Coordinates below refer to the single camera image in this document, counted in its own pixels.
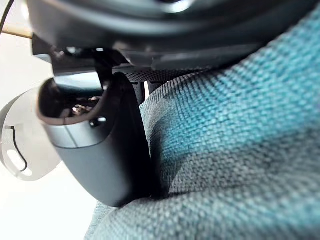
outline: white surface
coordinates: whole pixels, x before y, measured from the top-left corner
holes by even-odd
[[[1,35],[0,109],[51,76],[51,65],[31,55],[30,40]],[[16,179],[0,163],[0,240],[83,239],[96,202],[63,163],[34,182]]]
[[[0,0],[0,13],[1,16],[7,6],[9,0]],[[31,30],[31,26],[26,18],[22,14],[22,5],[25,0],[15,0],[10,12],[8,14],[6,24],[14,25],[19,28],[23,28],[26,30]]]

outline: black plastic housing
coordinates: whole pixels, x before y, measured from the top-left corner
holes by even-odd
[[[125,75],[114,75],[89,113],[60,118],[65,104],[50,79],[40,90],[37,114],[61,159],[93,197],[122,207],[158,189],[136,95]]]
[[[153,70],[232,64],[297,24],[319,0],[198,0],[194,14],[150,14],[145,7],[154,2],[27,0],[33,31],[50,45],[114,49]]]

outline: woven fabric texture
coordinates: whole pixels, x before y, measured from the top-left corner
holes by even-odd
[[[140,106],[168,197],[98,203],[86,239],[320,239],[320,6]]]

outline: teal fabric upholstery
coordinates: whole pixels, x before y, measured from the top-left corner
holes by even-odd
[[[86,239],[319,239],[320,6],[221,72],[141,106],[163,200],[98,203]]]

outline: black wire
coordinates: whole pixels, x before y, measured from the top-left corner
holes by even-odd
[[[15,0],[9,0],[9,2],[4,10],[4,13],[2,15],[1,22],[0,22],[0,36],[1,36],[2,30],[4,29],[5,22],[6,22],[8,14],[9,14],[9,11],[10,11],[12,5],[14,4],[14,2],[15,2]]]
[[[25,164],[24,168],[22,170],[20,170],[20,172],[23,172],[24,170],[27,169],[28,163],[18,148],[18,145],[16,142],[16,129],[15,129],[15,127],[11,126],[10,129],[13,130],[13,144],[14,144],[15,150],[18,152],[18,154],[20,155],[20,157],[22,158],[22,160],[24,161],[24,164]]]

